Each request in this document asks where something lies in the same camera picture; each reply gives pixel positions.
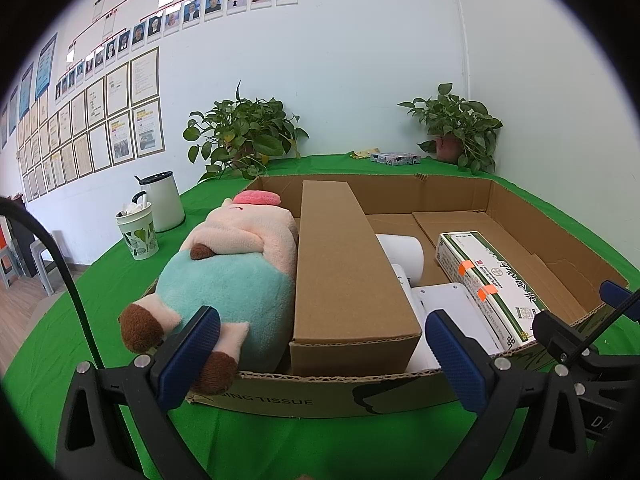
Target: wooden floor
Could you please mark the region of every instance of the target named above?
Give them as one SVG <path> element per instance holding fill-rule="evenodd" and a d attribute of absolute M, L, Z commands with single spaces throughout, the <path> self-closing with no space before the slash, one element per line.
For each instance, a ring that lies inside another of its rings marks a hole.
<path fill-rule="evenodd" d="M 76 280 L 81 272 L 71 272 Z M 40 279 L 21 276 L 12 281 L 9 290 L 0 282 L 0 377 L 4 376 L 16 352 L 38 320 L 55 302 L 57 296 L 66 290 L 57 269 L 49 273 L 49 281 L 56 292 L 55 298 L 47 297 Z"/>

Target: stuffed toy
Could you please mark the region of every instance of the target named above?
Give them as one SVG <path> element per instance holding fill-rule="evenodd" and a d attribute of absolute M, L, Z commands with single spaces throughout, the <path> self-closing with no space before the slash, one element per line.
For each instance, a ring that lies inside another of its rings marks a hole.
<path fill-rule="evenodd" d="M 296 223 L 279 204 L 275 193 L 246 190 L 211 211 L 155 290 L 120 314 L 127 349 L 148 351 L 207 305 L 220 314 L 220 339 L 192 389 L 220 394 L 238 369 L 273 372 L 292 333 L 298 254 Z"/>

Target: green tablecloth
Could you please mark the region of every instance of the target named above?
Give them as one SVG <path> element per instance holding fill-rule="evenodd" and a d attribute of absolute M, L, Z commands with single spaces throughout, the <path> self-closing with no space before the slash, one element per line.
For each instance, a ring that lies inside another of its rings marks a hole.
<path fill-rule="evenodd" d="M 461 175 L 457 168 L 434 160 L 395 168 L 346 155 L 309 156 L 270 163 L 270 174 L 411 174 Z M 640 272 L 603 240 L 558 209 L 503 179 L 492 177 L 532 203 L 600 254 L 640 286 Z M 100 257 L 78 280 L 78 289 L 105 366 L 128 364 L 132 354 L 120 340 L 118 314 L 136 300 L 178 250 L 190 229 L 225 197 L 247 182 L 240 178 L 209 181 L 182 196 L 186 221 L 158 235 L 158 254 L 132 259 L 123 241 Z M 640 328 L 619 320 L 597 342 L 602 353 L 640 353 Z M 53 460 L 60 413 L 77 363 L 89 360 L 76 313 L 64 294 L 25 341 L 2 386 L 44 454 Z M 150 478 L 158 473 L 126 413 L 134 442 Z M 288 480 L 309 474 L 316 480 L 367 478 L 432 478 L 474 421 L 458 402 L 413 412 L 344 419 L 305 420 L 226 412 L 184 403 L 171 412 L 184 441 L 212 478 Z M 487 478 L 496 478 L 513 449 L 522 414 L 510 429 Z"/>

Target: screw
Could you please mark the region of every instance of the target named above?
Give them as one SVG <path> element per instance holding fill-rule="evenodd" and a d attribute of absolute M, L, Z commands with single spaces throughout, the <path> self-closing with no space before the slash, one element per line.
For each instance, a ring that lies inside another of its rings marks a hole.
<path fill-rule="evenodd" d="M 79 374 L 85 374 L 89 371 L 89 368 L 91 368 L 91 363 L 89 361 L 82 361 L 76 367 L 76 372 L 78 372 Z"/>
<path fill-rule="evenodd" d="M 494 361 L 494 365 L 498 370 L 508 370 L 511 368 L 511 361 L 509 361 L 506 357 L 497 357 Z"/>
<path fill-rule="evenodd" d="M 133 359 L 133 364 L 136 368 L 144 368 L 151 362 L 151 357 L 146 354 L 139 355 Z"/>
<path fill-rule="evenodd" d="M 567 377 L 567 375 L 569 375 L 569 368 L 564 365 L 556 365 L 554 370 L 560 377 Z"/>

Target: potted plant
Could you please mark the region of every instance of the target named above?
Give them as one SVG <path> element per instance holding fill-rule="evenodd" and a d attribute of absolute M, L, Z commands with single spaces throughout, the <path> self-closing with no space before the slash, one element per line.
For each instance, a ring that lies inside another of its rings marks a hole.
<path fill-rule="evenodd" d="M 436 153 L 442 162 L 469 168 L 473 174 L 479 170 L 493 172 L 497 130 L 502 123 L 489 115 L 481 102 L 451 94 L 452 88 L 452 83 L 442 83 L 435 99 L 418 97 L 399 104 L 418 117 L 429 135 L 436 136 L 435 140 L 426 140 L 418 146 L 427 153 Z"/>
<path fill-rule="evenodd" d="M 298 139 L 308 134 L 294 124 L 300 116 L 287 119 L 283 108 L 274 98 L 241 99 L 238 83 L 235 101 L 215 101 L 207 112 L 191 112 L 182 136 L 197 142 L 189 148 L 189 160 L 195 163 L 200 154 L 207 163 L 200 180 L 219 178 L 229 168 L 251 180 L 266 171 L 270 157 L 286 155 L 292 148 L 300 158 Z"/>

